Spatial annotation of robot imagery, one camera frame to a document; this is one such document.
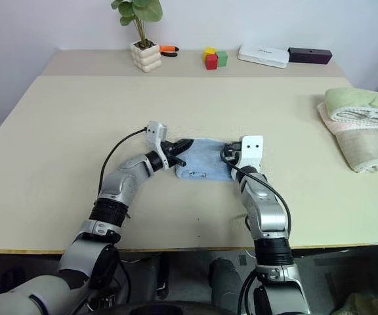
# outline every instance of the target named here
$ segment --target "black cable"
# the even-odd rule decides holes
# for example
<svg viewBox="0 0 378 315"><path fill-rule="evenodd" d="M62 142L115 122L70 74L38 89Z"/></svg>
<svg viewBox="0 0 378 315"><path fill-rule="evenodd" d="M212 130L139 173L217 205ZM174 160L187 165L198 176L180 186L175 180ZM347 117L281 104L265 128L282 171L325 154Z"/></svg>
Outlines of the black cable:
<svg viewBox="0 0 378 315"><path fill-rule="evenodd" d="M249 216L246 215L244 218L244 224L246 224L246 228L250 231L250 226L249 226Z"/></svg>
<svg viewBox="0 0 378 315"><path fill-rule="evenodd" d="M121 284L119 283L119 280L116 279L115 277L113 277L112 279L113 279L113 281L116 283L117 287L118 287L118 288L121 288Z"/></svg>
<svg viewBox="0 0 378 315"><path fill-rule="evenodd" d="M250 287L252 286L253 282L255 281L255 277L252 277L249 282L247 283L246 290L244 292L244 309L246 311L246 315L250 315L249 310L249 291Z"/></svg>
<svg viewBox="0 0 378 315"><path fill-rule="evenodd" d="M246 279L243 282L243 285L241 286L240 293L239 293L239 299L237 303L237 315L242 314L242 303L243 303L243 296L244 291L246 290L247 284L251 281L251 278L255 279L256 276L256 269L253 269L250 274L246 277Z"/></svg>
<svg viewBox="0 0 378 315"><path fill-rule="evenodd" d="M106 168L106 165L110 159L110 157L112 156L112 154L115 152L115 150L117 149L118 146L120 146L123 142L125 142L126 140L128 140L129 138L139 134L139 133L143 133L144 131L146 131L147 128L142 128L138 131L135 131L134 133L131 133L130 135L127 135L125 138L123 138L122 140L120 140L112 149L112 151L110 151L110 153L108 154L107 158L104 160L104 163L103 163L103 166L102 166L102 170L100 172L100 179L98 181L98 194L100 193L101 189L102 189L102 183L103 183L103 175L104 175L104 169Z"/></svg>
<svg viewBox="0 0 378 315"><path fill-rule="evenodd" d="M264 182L263 180L260 180L257 177L254 177L252 174L246 173L242 169L238 168L235 165L232 165L229 161L227 161L224 157L224 149L221 150L220 157L222 161L227 164L232 169L235 169L237 172L240 172L241 174L249 177L250 179L253 179L257 181L259 184L262 184L263 186L267 187L271 192L273 192L279 200L281 200L283 207L285 208L285 212L287 213L287 219L288 219L288 235L291 233L291 213L289 212L288 204L285 202L285 200L282 198L279 192L277 192L271 185L269 185L267 182Z"/></svg>
<svg viewBox="0 0 378 315"><path fill-rule="evenodd" d="M133 259L133 260L129 260L129 261L127 259L121 259L121 261L125 264L143 263L144 261L149 261L150 259L152 259L154 257L160 256L160 254L161 254L161 252L155 253L155 254L147 256L147 257L139 258L139 259Z"/></svg>
<svg viewBox="0 0 378 315"><path fill-rule="evenodd" d="M123 265L123 262L121 260L119 260L119 265L122 268L122 271L125 274L126 281L128 283L128 295L126 296L126 304L128 304L129 300L131 299L131 277L129 276L128 271L126 271L125 266Z"/></svg>

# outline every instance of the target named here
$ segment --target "red block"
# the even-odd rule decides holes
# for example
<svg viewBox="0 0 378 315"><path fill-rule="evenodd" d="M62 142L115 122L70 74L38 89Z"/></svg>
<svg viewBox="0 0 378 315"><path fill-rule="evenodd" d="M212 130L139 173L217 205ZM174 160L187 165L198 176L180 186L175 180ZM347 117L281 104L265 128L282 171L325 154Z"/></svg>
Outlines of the red block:
<svg viewBox="0 0 378 315"><path fill-rule="evenodd" d="M208 54L205 59L207 70L215 70L218 68L218 56L216 54Z"/></svg>

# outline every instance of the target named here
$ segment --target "folded towel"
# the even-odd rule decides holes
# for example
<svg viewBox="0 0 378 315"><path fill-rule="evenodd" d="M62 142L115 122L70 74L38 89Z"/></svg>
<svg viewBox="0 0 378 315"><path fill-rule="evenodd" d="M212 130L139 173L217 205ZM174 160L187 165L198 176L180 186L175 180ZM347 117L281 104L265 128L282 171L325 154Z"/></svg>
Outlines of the folded towel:
<svg viewBox="0 0 378 315"><path fill-rule="evenodd" d="M351 293L342 306L331 315L374 315L378 314L378 300L359 293Z"/></svg>
<svg viewBox="0 0 378 315"><path fill-rule="evenodd" d="M378 92L350 87L329 89L325 103L332 120L378 125Z"/></svg>
<svg viewBox="0 0 378 315"><path fill-rule="evenodd" d="M178 155L186 166L176 165L176 176L181 179L232 180L227 164L220 157L225 144L210 138L194 139L190 148Z"/></svg>
<svg viewBox="0 0 378 315"><path fill-rule="evenodd" d="M326 106L325 106L324 103L320 103L318 105L318 111L319 111L320 117L322 118L322 120L325 123L326 127L335 136L338 133L341 133L341 132L347 131L347 130L376 129L376 128L378 128L378 124L373 125L373 126L367 126L367 125L360 125L358 123L343 123L343 122L340 122L340 121L333 121L327 115Z"/></svg>
<svg viewBox="0 0 378 315"><path fill-rule="evenodd" d="M378 129L347 130L336 138L351 169L357 173L378 171Z"/></svg>

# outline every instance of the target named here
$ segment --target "white wall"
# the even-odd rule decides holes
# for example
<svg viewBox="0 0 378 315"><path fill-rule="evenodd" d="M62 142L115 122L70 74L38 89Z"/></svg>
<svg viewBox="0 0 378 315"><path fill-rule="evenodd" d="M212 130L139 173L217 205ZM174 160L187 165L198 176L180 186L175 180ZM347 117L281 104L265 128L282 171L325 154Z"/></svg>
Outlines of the white wall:
<svg viewBox="0 0 378 315"><path fill-rule="evenodd" d="M161 0L150 39L182 49L330 49L357 87L378 89L378 0ZM0 123L57 49L126 49L110 0L0 0Z"/></svg>

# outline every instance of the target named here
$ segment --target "white flower pot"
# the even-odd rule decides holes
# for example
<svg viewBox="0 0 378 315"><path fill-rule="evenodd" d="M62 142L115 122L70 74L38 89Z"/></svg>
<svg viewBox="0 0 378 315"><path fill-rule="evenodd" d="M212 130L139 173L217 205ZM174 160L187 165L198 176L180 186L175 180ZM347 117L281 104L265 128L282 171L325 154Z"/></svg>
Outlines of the white flower pot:
<svg viewBox="0 0 378 315"><path fill-rule="evenodd" d="M142 50L134 45L136 43L138 42L131 43L131 54L135 66L143 72L150 72L161 66L159 45Z"/></svg>

